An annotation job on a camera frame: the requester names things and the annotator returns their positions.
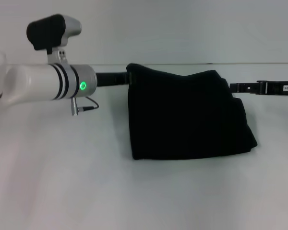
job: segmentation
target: white background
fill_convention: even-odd
[[[288,64],[158,65],[288,63],[288,0],[1,0],[10,64],[46,62],[25,30],[57,12],[83,25],[68,59],[97,72],[138,62],[216,69],[229,83],[288,80]],[[259,143],[251,153],[133,161],[127,90],[97,89],[100,109],[78,117],[67,100],[0,113],[0,230],[288,230],[288,97],[236,95]]]

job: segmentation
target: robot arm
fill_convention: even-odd
[[[0,110],[19,103],[67,98],[71,99],[72,115],[78,115],[88,109],[77,107],[77,97],[92,95],[97,86],[128,84],[127,73],[96,74],[89,65],[68,63],[62,46],[81,29],[78,20],[59,14],[28,25],[29,41],[35,50],[47,51],[48,64],[15,65],[6,73],[6,58],[0,52]]]

